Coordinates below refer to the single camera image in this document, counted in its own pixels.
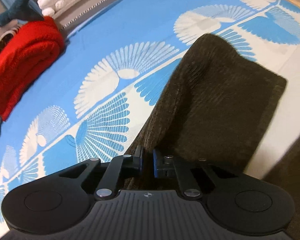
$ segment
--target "blue mat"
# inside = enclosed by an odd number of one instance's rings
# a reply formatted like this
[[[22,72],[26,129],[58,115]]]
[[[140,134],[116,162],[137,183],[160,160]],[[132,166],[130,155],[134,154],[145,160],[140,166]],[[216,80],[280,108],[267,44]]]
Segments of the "blue mat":
[[[124,154],[202,34],[215,33],[276,71],[300,45],[297,18],[300,9],[285,0],[121,0],[69,38],[2,125],[0,205],[21,184]],[[285,51],[267,49],[273,46]],[[3,234],[1,211],[0,225]]]

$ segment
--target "folded red blanket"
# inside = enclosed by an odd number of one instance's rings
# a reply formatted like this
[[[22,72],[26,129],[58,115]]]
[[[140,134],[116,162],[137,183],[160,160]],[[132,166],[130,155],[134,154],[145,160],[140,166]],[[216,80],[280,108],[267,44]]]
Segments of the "folded red blanket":
[[[57,59],[64,40],[51,17],[23,25],[0,53],[0,116],[6,120],[28,86]]]

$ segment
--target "white plush toy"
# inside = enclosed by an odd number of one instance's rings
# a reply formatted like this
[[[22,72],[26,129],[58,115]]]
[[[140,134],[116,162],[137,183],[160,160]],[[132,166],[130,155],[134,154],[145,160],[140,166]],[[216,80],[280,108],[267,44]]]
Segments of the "white plush toy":
[[[43,16],[52,16],[65,5],[65,0],[38,0]]]

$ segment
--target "floor mat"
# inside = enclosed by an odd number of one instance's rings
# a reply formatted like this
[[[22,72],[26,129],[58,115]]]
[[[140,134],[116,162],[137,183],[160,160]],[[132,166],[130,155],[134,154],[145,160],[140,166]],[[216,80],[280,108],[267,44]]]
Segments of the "floor mat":
[[[0,205],[13,188],[132,143],[204,33],[288,85],[247,172],[263,176],[300,135],[300,9],[285,0],[122,0],[69,39],[0,136]],[[8,230],[0,211],[0,235]]]

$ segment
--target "shark plush toy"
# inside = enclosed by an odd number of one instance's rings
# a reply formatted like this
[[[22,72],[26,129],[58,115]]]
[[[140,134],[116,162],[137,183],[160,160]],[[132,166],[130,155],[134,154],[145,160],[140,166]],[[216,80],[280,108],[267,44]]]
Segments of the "shark plush toy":
[[[7,25],[12,20],[40,21],[43,16],[30,8],[29,0],[15,0],[13,5],[0,14],[0,27]]]

